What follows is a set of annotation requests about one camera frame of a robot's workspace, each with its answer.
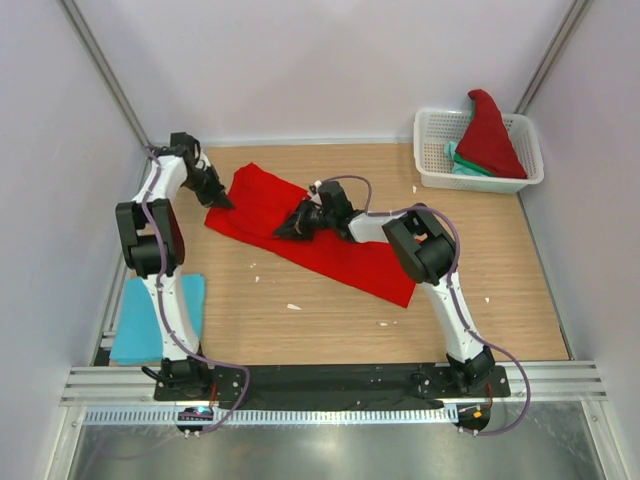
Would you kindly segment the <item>bright red t shirt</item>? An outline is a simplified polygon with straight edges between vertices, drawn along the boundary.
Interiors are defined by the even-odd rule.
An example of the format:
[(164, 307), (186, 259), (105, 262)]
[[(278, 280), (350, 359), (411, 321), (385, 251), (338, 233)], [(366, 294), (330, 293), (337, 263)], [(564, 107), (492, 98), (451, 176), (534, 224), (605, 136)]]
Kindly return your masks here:
[(274, 231), (306, 196), (303, 188), (249, 163), (233, 177), (232, 209), (213, 207), (205, 226), (308, 270), (406, 308), (416, 284), (386, 243), (350, 243), (331, 230), (311, 241), (280, 239)]

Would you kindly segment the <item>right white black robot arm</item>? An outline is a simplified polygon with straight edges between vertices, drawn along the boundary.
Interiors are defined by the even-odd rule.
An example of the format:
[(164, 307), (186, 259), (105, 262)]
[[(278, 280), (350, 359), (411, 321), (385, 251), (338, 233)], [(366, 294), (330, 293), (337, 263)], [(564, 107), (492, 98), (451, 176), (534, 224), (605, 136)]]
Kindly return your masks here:
[(488, 389), (495, 359), (476, 332), (462, 293), (460, 240), (450, 219), (423, 203), (386, 212), (356, 209), (335, 177), (311, 185), (273, 235), (310, 241), (321, 230), (352, 243), (388, 244), (405, 274), (431, 302), (444, 333), (454, 390), (472, 396)]

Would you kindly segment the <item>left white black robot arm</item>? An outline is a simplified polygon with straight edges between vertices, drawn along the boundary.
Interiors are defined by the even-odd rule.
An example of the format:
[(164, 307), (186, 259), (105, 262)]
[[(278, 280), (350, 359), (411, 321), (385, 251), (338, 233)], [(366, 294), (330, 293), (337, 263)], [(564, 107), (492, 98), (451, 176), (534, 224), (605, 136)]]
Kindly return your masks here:
[(191, 134), (174, 132), (167, 146), (147, 152), (151, 167), (140, 190), (115, 207), (124, 261), (142, 279), (161, 334), (159, 369), (142, 371), (155, 380), (158, 396), (199, 400), (213, 388), (212, 370), (188, 314), (181, 281), (186, 249), (172, 201), (186, 188), (206, 208), (231, 210), (234, 204)]

